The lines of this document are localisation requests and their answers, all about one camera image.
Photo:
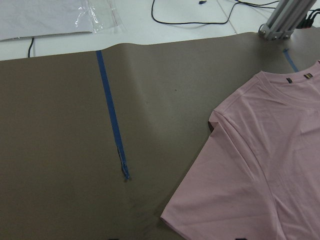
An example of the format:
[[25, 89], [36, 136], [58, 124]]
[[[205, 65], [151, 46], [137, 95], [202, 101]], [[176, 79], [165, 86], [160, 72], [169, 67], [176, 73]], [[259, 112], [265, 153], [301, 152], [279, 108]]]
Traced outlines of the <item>pink Snoopy t-shirt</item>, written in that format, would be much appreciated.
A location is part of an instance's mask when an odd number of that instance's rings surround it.
[[319, 239], [319, 62], [255, 74], [208, 121], [161, 219], [187, 240]]

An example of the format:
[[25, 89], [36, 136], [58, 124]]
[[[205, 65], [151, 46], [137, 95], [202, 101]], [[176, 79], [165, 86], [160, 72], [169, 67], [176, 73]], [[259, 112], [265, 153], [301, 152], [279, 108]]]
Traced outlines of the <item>clear plastic bag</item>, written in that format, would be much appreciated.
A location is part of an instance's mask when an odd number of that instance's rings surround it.
[[113, 0], [2, 0], [0, 39], [116, 30], [122, 25]]

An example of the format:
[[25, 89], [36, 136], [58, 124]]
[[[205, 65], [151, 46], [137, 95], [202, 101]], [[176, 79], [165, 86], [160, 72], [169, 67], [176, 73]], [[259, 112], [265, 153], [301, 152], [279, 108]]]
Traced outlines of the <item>aluminium frame post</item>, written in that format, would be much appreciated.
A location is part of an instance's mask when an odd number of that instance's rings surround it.
[[289, 39], [315, 3], [316, 0], [280, 0], [258, 35], [268, 41]]

